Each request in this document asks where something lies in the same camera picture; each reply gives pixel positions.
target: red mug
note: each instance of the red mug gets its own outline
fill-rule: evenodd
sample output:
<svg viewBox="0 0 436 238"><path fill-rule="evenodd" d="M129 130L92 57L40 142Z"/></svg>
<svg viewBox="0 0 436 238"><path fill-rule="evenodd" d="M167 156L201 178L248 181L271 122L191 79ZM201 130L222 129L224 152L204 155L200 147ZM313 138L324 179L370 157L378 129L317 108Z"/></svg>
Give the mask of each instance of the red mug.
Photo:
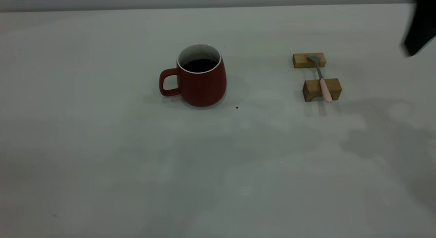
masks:
<svg viewBox="0 0 436 238"><path fill-rule="evenodd" d="M190 61L207 59L216 66L206 72L190 72L183 68ZM177 75L177 88L164 89L164 80ZM160 74L159 89L164 96L181 95L194 106L210 106L219 101L225 92L227 79L221 54L208 44L195 44L185 48L177 58L177 68Z"/></svg>

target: table surface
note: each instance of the table surface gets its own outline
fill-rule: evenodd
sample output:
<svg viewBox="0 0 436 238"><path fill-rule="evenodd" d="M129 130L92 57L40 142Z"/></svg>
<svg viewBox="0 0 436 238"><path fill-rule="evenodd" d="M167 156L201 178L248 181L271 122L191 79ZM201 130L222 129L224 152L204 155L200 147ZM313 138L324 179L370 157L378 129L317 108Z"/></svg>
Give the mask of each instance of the table surface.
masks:
<svg viewBox="0 0 436 238"><path fill-rule="evenodd" d="M436 42L404 57L411 13L0 14L0 236L435 237ZM209 108L159 93L195 43L226 64ZM304 102L310 52L338 101Z"/></svg>

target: black object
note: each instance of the black object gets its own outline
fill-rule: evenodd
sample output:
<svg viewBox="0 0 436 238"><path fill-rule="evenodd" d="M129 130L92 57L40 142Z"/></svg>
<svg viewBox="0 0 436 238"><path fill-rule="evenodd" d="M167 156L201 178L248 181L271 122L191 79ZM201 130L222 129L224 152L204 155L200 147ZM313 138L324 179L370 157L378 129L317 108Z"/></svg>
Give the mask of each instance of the black object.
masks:
<svg viewBox="0 0 436 238"><path fill-rule="evenodd" d="M183 65L183 68L190 72L206 72L216 67L217 64L218 63L216 61L198 59L188 62L187 64Z"/></svg>
<svg viewBox="0 0 436 238"><path fill-rule="evenodd" d="M418 53L436 36L436 0L416 0L415 16L404 40L409 56Z"/></svg>

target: mug rim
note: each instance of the mug rim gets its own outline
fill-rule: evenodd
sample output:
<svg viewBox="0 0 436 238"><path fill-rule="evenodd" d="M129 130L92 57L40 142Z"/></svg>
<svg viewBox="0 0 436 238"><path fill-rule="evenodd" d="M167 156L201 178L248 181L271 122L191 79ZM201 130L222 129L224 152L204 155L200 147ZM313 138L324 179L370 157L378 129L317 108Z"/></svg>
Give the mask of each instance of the mug rim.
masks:
<svg viewBox="0 0 436 238"><path fill-rule="evenodd" d="M217 53L219 54L219 61L218 61L218 63L216 64L216 66L215 66L214 68L212 68L212 69L210 69L210 70L207 70L206 72L191 72L191 71L188 71L188 70L184 69L184 68L182 67L182 65L180 65L180 63L179 63L180 54L181 54L184 50L186 50L187 48L190 48L190 47L192 47L192 46L196 46L196 45L207 45L207 46L212 47L214 50L217 51ZM192 44L192 45L190 45L190 46L184 48L184 49L179 53L179 56L177 56L177 66L180 67L183 71L188 72L188 73L192 73L192 74L204 74L204 73L212 72L213 70L215 70L215 69L216 69L216 68L221 64L221 61L222 61L221 52L219 52L215 47L211 46L210 44Z"/></svg>

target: dark liquid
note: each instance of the dark liquid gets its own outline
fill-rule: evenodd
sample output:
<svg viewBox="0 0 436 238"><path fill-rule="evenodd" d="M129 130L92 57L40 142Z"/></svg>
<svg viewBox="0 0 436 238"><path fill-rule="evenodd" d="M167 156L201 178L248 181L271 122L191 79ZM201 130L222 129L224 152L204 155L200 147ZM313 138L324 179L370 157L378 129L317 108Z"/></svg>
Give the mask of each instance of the dark liquid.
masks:
<svg viewBox="0 0 436 238"><path fill-rule="evenodd" d="M207 72L214 68L218 63L208 59L198 59L190 61L183 66L185 70L190 72Z"/></svg>

